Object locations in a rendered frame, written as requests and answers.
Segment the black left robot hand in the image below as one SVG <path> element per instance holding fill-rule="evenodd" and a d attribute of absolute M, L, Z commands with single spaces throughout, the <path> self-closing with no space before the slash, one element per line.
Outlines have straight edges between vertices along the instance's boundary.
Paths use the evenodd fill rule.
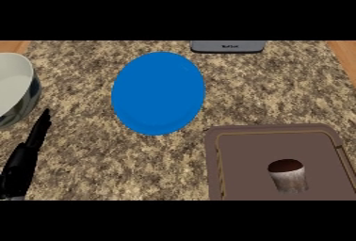
<path fill-rule="evenodd" d="M 25 200 L 35 173 L 37 153 L 50 125 L 50 110 L 44 109 L 26 141 L 15 147 L 0 173 L 0 200 Z"/>

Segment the blue plate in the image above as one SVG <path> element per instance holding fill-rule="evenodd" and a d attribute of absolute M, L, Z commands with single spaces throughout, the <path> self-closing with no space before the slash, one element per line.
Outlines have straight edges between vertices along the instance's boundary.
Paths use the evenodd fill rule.
<path fill-rule="evenodd" d="M 198 116 L 205 97 L 202 73 L 180 54 L 152 52 L 116 74 L 111 106 L 121 123 L 145 136 L 181 129 Z"/>

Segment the brown tray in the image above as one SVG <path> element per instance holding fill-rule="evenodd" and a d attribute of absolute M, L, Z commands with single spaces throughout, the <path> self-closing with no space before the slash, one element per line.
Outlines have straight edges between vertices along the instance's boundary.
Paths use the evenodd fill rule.
<path fill-rule="evenodd" d="M 295 159 L 309 190 L 277 192 L 269 164 Z M 356 201 L 356 172 L 341 138 L 325 124 L 217 126 L 205 133 L 208 197 L 215 201 Z"/>

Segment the white bowl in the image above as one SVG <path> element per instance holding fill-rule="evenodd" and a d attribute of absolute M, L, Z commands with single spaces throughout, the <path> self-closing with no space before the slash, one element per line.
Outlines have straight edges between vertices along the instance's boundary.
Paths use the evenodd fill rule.
<path fill-rule="evenodd" d="M 29 59 L 16 53 L 0 53 L 0 129 L 28 116 L 40 94 L 41 85 Z"/>

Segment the grey appliance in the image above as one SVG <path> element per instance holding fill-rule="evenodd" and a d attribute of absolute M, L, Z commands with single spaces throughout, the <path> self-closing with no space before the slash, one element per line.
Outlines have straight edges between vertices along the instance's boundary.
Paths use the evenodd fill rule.
<path fill-rule="evenodd" d="M 192 40 L 190 49 L 196 53 L 258 53 L 266 46 L 264 40 Z"/>

